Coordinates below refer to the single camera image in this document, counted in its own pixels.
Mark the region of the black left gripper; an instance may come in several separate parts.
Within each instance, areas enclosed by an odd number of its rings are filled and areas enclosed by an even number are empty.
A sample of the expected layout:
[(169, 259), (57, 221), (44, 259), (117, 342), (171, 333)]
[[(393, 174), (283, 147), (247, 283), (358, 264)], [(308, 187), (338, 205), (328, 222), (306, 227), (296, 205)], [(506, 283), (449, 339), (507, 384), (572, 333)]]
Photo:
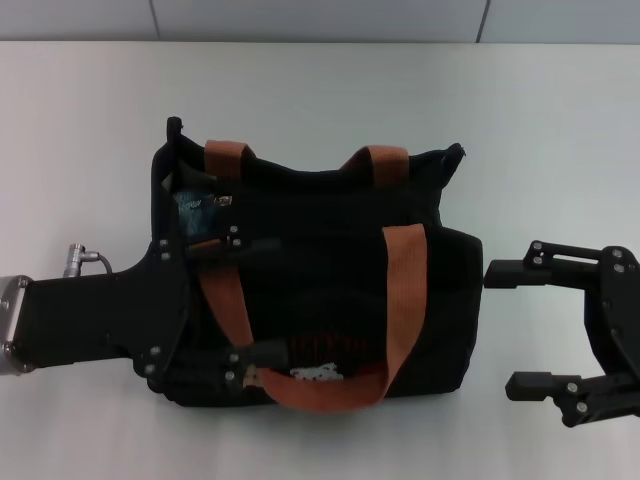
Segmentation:
[(195, 389), (237, 396), (260, 368), (288, 366), (285, 340), (175, 353), (190, 296), (184, 250), (177, 240), (150, 244), (133, 267), (111, 274), (20, 280), (14, 328), (17, 373), (115, 358), (155, 393)]

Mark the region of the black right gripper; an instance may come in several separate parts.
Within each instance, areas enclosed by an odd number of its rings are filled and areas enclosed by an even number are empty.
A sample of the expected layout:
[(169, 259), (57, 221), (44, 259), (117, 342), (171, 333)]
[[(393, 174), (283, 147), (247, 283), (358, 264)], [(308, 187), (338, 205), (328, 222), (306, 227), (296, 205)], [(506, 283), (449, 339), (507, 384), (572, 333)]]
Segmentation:
[(534, 240), (521, 260), (492, 260), (488, 289), (558, 286), (585, 290), (584, 325), (603, 376), (514, 372), (505, 385), (511, 401), (547, 397), (569, 428), (639, 416), (639, 261), (621, 246), (601, 250)]

